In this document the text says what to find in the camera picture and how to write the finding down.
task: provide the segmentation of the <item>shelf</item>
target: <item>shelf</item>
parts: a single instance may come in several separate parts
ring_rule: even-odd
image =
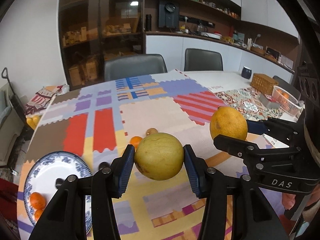
[[[127,36],[127,35],[140,35],[141,33],[113,33],[111,35],[103,34],[102,36],[104,38],[110,38],[110,37],[119,37],[119,36]]]
[[[69,48],[69,47],[72,47],[72,46],[74,46],[74,45],[86,43],[86,42],[89,42],[89,41],[95,41],[95,40],[97,40],[97,39],[98,39],[98,38],[91,39],[91,40],[86,40],[86,41],[79,41],[79,42],[76,42],[76,43],[68,44],[68,45],[66,45],[66,46],[64,46],[64,47],[62,47],[62,48],[63,48],[63,49]]]
[[[206,40],[206,41],[212,41],[212,42],[221,43],[221,44],[224,44],[224,45],[227,45],[227,46],[231,46],[231,47],[234,47],[234,48],[237,48],[237,49],[242,49],[242,50],[244,50],[246,52],[249,52],[249,53],[252,53],[252,54],[257,55],[259,57],[262,57],[265,60],[268,60],[268,61],[272,62],[273,64],[276,64],[279,67],[283,68],[284,70],[290,72],[291,74],[294,74],[294,70],[292,70],[291,68],[288,68],[286,66],[278,64],[277,62],[274,62],[274,61],[270,60],[267,57],[264,57],[263,55],[261,55],[259,53],[256,53],[256,52],[254,52],[252,50],[247,50],[247,49],[245,49],[245,48],[243,48],[241,46],[230,44],[230,43],[227,43],[227,42],[224,42],[224,41],[221,41],[221,40],[217,40],[217,39],[213,39],[213,38],[209,38],[209,37],[204,37],[204,36],[191,35],[191,34],[186,34],[186,33],[169,33],[169,32],[157,32],[157,31],[146,32],[146,35],[180,36],[180,37],[188,37],[188,38],[194,38],[194,39],[200,39],[200,40]]]
[[[226,16],[226,17],[228,17],[228,18],[231,19],[231,20],[239,21],[238,19],[233,18],[232,16],[226,14],[225,12],[220,11],[220,10],[217,9],[217,8],[213,8],[213,7],[211,7],[211,6],[209,6],[209,5],[206,5],[206,4],[204,4],[204,3],[201,3],[201,2],[198,2],[198,1],[194,1],[194,0],[183,0],[183,1],[189,2],[189,3],[194,4],[194,5],[197,5],[197,6],[203,6],[203,7],[206,8],[206,9],[212,10],[212,12],[217,12],[218,14],[220,14],[220,16]]]

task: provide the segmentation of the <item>chair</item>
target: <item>chair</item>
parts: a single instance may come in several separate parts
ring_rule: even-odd
[[[273,76],[273,79],[279,82],[279,87],[289,92],[297,100],[300,100],[301,93],[294,86],[290,85],[288,82],[284,81],[282,78],[279,78],[278,76]]]
[[[223,71],[221,54],[203,49],[186,49],[184,71]]]
[[[105,81],[167,72],[164,59],[159,54],[117,57],[104,64]]]

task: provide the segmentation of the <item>blue and white plate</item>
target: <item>blue and white plate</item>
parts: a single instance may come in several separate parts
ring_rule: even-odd
[[[65,180],[75,174],[78,178],[91,176],[91,171],[77,155],[69,152],[53,152],[39,159],[29,171],[24,184],[24,205],[30,221],[36,225],[35,209],[31,206],[29,197],[33,192],[39,192],[46,199],[47,204],[57,192],[56,179]],[[92,227],[91,196],[85,199],[85,227],[88,233]]]

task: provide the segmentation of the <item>black speaker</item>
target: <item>black speaker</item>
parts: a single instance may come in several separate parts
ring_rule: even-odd
[[[159,28],[179,28],[179,4],[159,1]]]

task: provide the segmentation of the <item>dark blue mug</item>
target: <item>dark blue mug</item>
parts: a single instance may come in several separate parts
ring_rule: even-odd
[[[250,79],[251,78],[251,74],[252,74],[252,70],[250,68],[244,66],[242,71],[241,71],[241,76],[243,78]]]

